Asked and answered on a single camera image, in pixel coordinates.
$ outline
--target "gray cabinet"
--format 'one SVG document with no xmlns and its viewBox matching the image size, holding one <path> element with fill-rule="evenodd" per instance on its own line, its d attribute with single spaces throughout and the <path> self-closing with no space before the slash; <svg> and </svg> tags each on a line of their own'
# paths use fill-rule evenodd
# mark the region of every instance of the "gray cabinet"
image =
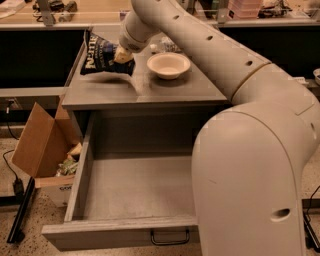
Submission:
<svg viewBox="0 0 320 256">
<path fill-rule="evenodd" d="M 109 40 L 118 31 L 94 28 Z M 64 223 L 43 235 L 59 250 L 199 242 L 193 143 L 225 97 L 193 64 L 172 81 L 151 74 L 149 49 L 135 55 L 132 77 L 80 76 L 85 54 L 63 102 L 83 135 L 79 168 Z"/>
</svg>

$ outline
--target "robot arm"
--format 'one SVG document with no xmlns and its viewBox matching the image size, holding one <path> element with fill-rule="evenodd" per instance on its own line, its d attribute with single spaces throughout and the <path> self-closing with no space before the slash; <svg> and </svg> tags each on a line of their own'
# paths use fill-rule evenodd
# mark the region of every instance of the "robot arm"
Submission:
<svg viewBox="0 0 320 256">
<path fill-rule="evenodd" d="M 193 150 L 203 255 L 305 255 L 301 175 L 320 142 L 318 100 L 175 0 L 132 6 L 123 47 L 139 52 L 164 32 L 235 106 L 208 121 Z"/>
</svg>

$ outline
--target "speckled floor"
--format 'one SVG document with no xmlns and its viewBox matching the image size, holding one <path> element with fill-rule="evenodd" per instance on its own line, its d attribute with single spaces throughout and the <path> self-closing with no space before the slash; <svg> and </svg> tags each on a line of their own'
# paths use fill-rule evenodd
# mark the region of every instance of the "speckled floor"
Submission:
<svg viewBox="0 0 320 256">
<path fill-rule="evenodd" d="M 23 126 L 11 126 L 16 136 L 19 136 Z M 5 124 L 0 123 L 0 153 L 15 148 L 17 141 L 8 132 Z M 20 170 L 14 168 L 18 176 L 23 180 L 24 186 L 28 184 L 29 177 Z M 13 195 L 12 182 L 14 174 L 6 166 L 5 161 L 0 160 L 0 196 Z M 303 174 L 302 191 L 305 198 L 310 197 L 320 185 L 320 147 L 310 159 Z M 18 206 L 0 208 L 0 255 L 110 255 L 110 256 L 201 256 L 200 244 L 188 244 L 171 247 L 143 247 L 109 250 L 91 250 L 76 252 L 59 252 L 42 235 L 41 229 L 44 224 L 58 224 L 63 222 L 65 208 L 57 208 L 50 198 L 38 189 L 32 196 L 22 229 L 25 234 L 20 244 L 7 244 L 7 238 L 11 230 Z M 311 215 L 312 226 L 320 236 L 320 214 Z M 318 255 L 313 250 L 307 250 L 307 256 Z"/>
</svg>

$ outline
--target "white bowl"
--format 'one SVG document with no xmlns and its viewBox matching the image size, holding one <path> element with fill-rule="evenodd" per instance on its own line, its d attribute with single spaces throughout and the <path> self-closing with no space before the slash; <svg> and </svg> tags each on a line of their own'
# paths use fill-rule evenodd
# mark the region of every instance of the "white bowl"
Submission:
<svg viewBox="0 0 320 256">
<path fill-rule="evenodd" d="M 173 52 L 155 54 L 147 62 L 147 66 L 152 72 L 166 80 L 176 79 L 186 72 L 190 65 L 187 57 Z"/>
<path fill-rule="evenodd" d="M 317 68 L 313 71 L 314 74 L 314 80 L 316 80 L 316 83 L 320 85 L 320 68 Z"/>
</svg>

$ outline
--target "snack bag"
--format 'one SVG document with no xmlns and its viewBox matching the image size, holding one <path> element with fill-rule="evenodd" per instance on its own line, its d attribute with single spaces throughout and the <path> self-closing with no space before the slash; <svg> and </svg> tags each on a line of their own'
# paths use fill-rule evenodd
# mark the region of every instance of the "snack bag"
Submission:
<svg viewBox="0 0 320 256">
<path fill-rule="evenodd" d="M 133 74 L 135 61 L 131 52 L 90 31 L 85 32 L 85 43 L 87 56 L 80 71 L 81 75 L 103 71 L 130 76 Z"/>
</svg>

